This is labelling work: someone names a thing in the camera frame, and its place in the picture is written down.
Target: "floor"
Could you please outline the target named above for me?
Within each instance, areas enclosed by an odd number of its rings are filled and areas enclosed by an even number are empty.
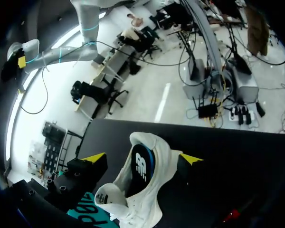
[[[247,30],[245,28],[233,30],[235,36],[247,44]],[[225,28],[221,27],[215,33],[219,40],[231,46],[229,34]],[[182,49],[178,47],[178,40],[175,37],[160,35],[165,39],[164,42],[159,43],[163,52],[156,52],[153,56],[154,60],[146,59],[146,61],[162,65],[179,63]],[[197,35],[196,42],[194,56],[203,59],[205,63],[207,55],[204,40]],[[267,61],[283,62],[285,60],[283,46],[278,44],[275,38],[272,39],[272,44],[273,46],[268,45]],[[248,59],[243,46],[238,43],[237,48],[238,53]],[[220,49],[225,56],[228,49],[223,46],[220,46]],[[185,53],[182,61],[187,58],[188,55]],[[249,60],[253,75],[260,87],[258,100],[266,114],[261,118],[256,112],[255,104],[251,104],[249,109],[256,113],[256,119],[250,126],[239,126],[237,122],[229,121],[228,111],[225,110],[222,117],[216,120],[216,127],[279,133],[282,130],[282,119],[285,115],[285,89],[281,86],[285,84],[285,65],[271,66],[255,57]],[[119,99],[124,103],[124,107],[113,107],[113,114],[107,115],[106,118],[211,127],[208,121],[197,117],[193,101],[187,99],[182,89],[178,66],[154,66],[141,61],[138,61],[138,64],[142,66],[139,73],[130,75],[122,86],[122,89],[130,91],[129,95]],[[181,75],[185,66],[186,64],[180,65]]]

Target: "robotic arm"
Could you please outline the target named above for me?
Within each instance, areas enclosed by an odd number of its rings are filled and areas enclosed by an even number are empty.
[[[84,38],[83,47],[58,47],[39,53],[39,40],[34,39],[27,43],[14,43],[10,46],[7,61],[21,48],[25,55],[25,72],[30,73],[41,67],[77,61],[90,61],[97,56],[97,46],[93,41],[97,40],[100,8],[109,8],[124,0],[70,0],[76,9],[80,32]]]
[[[7,53],[7,63],[13,62],[4,67],[2,71],[2,80],[7,81],[12,78],[14,65],[17,66],[18,59],[25,56],[23,66],[24,71],[28,74],[35,69],[45,67],[55,63],[69,61],[91,61],[97,57],[97,46],[93,41],[97,40],[99,12],[100,8],[109,8],[124,0],[70,0],[76,9],[80,32],[84,38],[83,46],[76,47],[58,47],[39,53],[39,40],[34,39],[27,43],[14,43],[10,46]],[[189,0],[191,12],[194,20],[197,22],[201,32],[206,38],[206,45],[209,50],[210,60],[214,68],[221,73],[220,53],[216,38],[209,26],[207,18],[195,0]]]

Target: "office chair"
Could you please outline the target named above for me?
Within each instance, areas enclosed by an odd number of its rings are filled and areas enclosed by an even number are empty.
[[[157,45],[153,45],[153,43],[155,42],[155,38],[149,33],[149,32],[145,32],[143,34],[145,37],[145,39],[151,43],[151,47],[149,47],[146,52],[142,55],[142,59],[144,60],[144,58],[149,55],[150,56],[150,59],[153,59],[152,58],[152,53],[156,50],[160,50],[160,52],[162,52],[162,49],[160,49],[159,46]]]
[[[123,105],[119,103],[116,99],[123,93],[129,93],[127,90],[118,91],[114,88],[114,84],[116,82],[116,79],[113,79],[112,83],[109,83],[105,79],[105,75],[103,77],[103,80],[108,86],[106,88],[99,88],[95,85],[89,85],[86,82],[79,82],[76,81],[73,85],[73,88],[71,90],[71,95],[73,97],[73,101],[75,103],[78,102],[79,99],[82,98],[83,95],[89,96],[96,100],[96,102],[99,105],[109,105],[109,111],[108,113],[112,115],[111,108],[114,102],[118,103],[121,108],[123,108]]]
[[[120,36],[119,40],[126,45],[132,46],[137,52],[142,52],[143,60],[147,55],[150,56],[150,59],[153,59],[152,53],[156,50],[160,50],[162,52],[162,50],[157,45],[153,45],[155,38],[152,37],[148,32],[143,35],[137,32],[136,34],[140,38],[139,40],[125,38],[124,36]]]

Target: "white sneaker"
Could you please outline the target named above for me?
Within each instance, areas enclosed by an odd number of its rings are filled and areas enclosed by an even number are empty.
[[[130,141],[124,167],[113,183],[98,189],[95,205],[118,219],[121,228],[152,228],[162,218],[157,193],[174,176],[181,152],[171,151],[166,141],[151,133],[134,132]],[[126,198],[130,185],[137,192]]]

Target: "white wall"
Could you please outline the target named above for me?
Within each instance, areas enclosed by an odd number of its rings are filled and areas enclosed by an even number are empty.
[[[124,31],[132,27],[131,25],[132,19],[127,17],[129,13],[134,14],[136,17],[143,18],[144,23],[142,28],[146,26],[149,26],[152,29],[155,28],[155,24],[149,19],[149,17],[152,14],[144,6],[132,7],[130,9],[126,8],[125,6],[116,7],[111,11],[111,13],[108,16],[122,31]]]
[[[143,28],[149,26],[154,29],[156,25],[149,19],[151,12],[144,6],[132,7],[130,10],[136,17],[143,18]]]
[[[99,23],[98,40],[113,45],[116,35],[122,30],[117,27],[109,17],[104,17]],[[82,45],[82,37],[76,36],[64,46],[79,47]],[[97,44],[98,52],[106,49],[103,44]],[[75,112],[76,104],[72,101],[70,90],[75,81],[90,82],[96,70],[91,66],[91,62],[78,61],[60,63],[48,66],[50,72],[44,70],[44,80],[48,89],[48,103],[43,112],[37,115],[30,115],[20,110],[15,121],[13,138],[11,142],[11,163],[12,171],[8,179],[15,183],[19,180],[30,180],[34,176],[27,173],[28,155],[31,141],[44,143],[42,128],[45,121],[57,122],[57,125],[67,128],[79,135],[83,135],[89,120],[80,112]],[[22,107],[29,112],[39,111],[46,101],[46,91],[42,82],[41,73],[36,75],[32,85],[22,103]],[[90,97],[85,98],[84,110],[92,116],[93,107],[89,106],[93,102]],[[73,137],[68,150],[70,159],[75,156],[75,149],[80,140]]]
[[[108,17],[122,30],[126,30],[131,27],[131,19],[127,17],[129,13],[132,13],[125,6],[114,8]]]

